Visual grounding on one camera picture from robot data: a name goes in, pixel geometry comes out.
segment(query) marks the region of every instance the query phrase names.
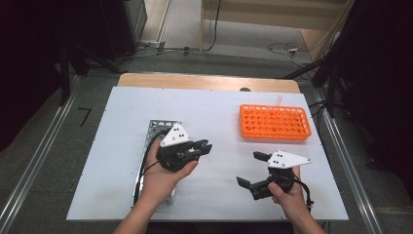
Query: gray floor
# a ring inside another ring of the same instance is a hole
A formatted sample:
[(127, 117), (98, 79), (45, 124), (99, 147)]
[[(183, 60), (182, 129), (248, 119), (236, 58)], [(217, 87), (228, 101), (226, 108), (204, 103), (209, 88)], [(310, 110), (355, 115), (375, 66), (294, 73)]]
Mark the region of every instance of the gray floor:
[[(167, 45), (177, 43), (173, 42), (172, 39), (168, 39), (168, 28), (166, 28), (164, 34)], [(302, 40), (299, 36), (288, 38), (291, 35), (290, 33), (294, 31), (292, 29), (286, 30), (285, 38), (282, 38), (282, 29), (278, 28), (277, 30), (279, 31), (279, 42), (292, 39)], [(246, 51), (250, 51), (249, 46), (243, 47), (246, 47)], [(185, 57), (183, 53), (174, 52), (160, 56), (130, 58), (119, 61), (117, 64), (129, 72), (170, 72), (257, 78), (283, 77), (283, 75), (294, 71), (298, 67), (297, 64), (285, 59), (284, 55), (275, 55), (270, 52), (271, 56), (275, 56), (274, 58), (258, 55), (249, 57), (248, 54), (230, 55), (229, 53), (233, 50), (225, 50), (225, 48), (228, 47), (222, 46), (219, 48), (220, 53), (214, 53), (213, 51), (208, 54), (191, 53)], [(254, 50), (254, 54), (263, 55), (265, 51), (266, 48), (260, 50), (262, 53)], [(305, 57), (297, 57), (297, 59), (301, 62), (308, 62)], [(93, 69), (88, 77), (81, 77), (81, 85), (76, 92), (77, 95), (67, 117), (56, 135), (55, 141), (51, 145), (43, 166), (25, 197), (9, 233), (111, 233), (119, 223), (118, 221), (68, 222), (65, 220), (106, 101), (111, 88), (117, 85), (120, 76), (94, 63), (91, 64), (91, 67)], [(309, 104), (317, 101), (315, 89), (311, 86), (307, 74), (297, 77), (295, 81), (299, 84), (300, 90)], [(5, 203), (11, 191), (19, 182), (43, 135), (53, 121), (58, 109), (59, 95), (60, 93), (57, 91), (50, 97), (38, 113), (26, 124), (12, 145), (0, 152), (0, 204), (4, 204), (1, 210), (6, 205)], [(84, 110), (79, 110), (79, 107), (92, 110), (82, 127), (81, 124), (86, 113)], [(379, 172), (365, 167), (369, 157), (364, 150), (355, 124), (351, 119), (345, 118), (341, 110), (335, 109), (335, 112), (337, 115), (335, 121), (339, 126), (340, 133), (371, 204), (376, 211), (383, 233), (412, 233), (412, 201), (408, 197), (401, 180), (392, 173)], [(325, 151), (337, 185), (343, 191), (341, 196), (350, 218), (348, 221), (331, 221), (325, 225), (325, 230), (329, 233), (368, 233), (357, 206), (355, 195), (349, 185), (331, 134), (324, 121), (319, 122), (319, 134), (324, 142)], [(212, 223), (200, 224), (199, 227), (202, 233), (213, 233), (214, 230)]]

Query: table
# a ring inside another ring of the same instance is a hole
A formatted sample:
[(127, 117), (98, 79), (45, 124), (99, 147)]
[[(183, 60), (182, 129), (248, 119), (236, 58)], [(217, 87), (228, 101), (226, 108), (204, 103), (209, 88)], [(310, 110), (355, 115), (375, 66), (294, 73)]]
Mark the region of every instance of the table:
[[(215, 20), (218, 2), (202, 1), (200, 49), (204, 44), (204, 20)], [(301, 28), (312, 59), (319, 59), (335, 33), (341, 30), (353, 3), (353, 0), (225, 0), (221, 2), (219, 20)]]
[[(252, 92), (239, 92), (243, 87)], [(266, 92), (259, 92), (259, 87)], [(313, 134), (304, 141), (248, 140), (237, 132), (238, 108), (244, 102), (271, 104), (282, 96), (282, 105), (303, 106), (311, 116), (303, 95), (298, 93), (294, 81), (161, 73), (122, 75), (107, 102), (67, 219), (119, 220), (126, 216), (149, 120), (155, 119), (181, 121), (192, 140), (206, 138), (213, 147), (200, 159), (197, 169), (178, 183), (173, 205), (160, 206), (152, 220), (285, 220), (282, 209), (271, 198), (254, 201), (236, 181), (236, 176), (251, 181), (265, 179), (266, 163), (255, 160), (252, 152), (272, 153), (275, 149), (312, 158), (312, 164), (302, 167), (302, 178), (316, 202), (312, 209), (316, 219), (348, 219), (313, 121)]]

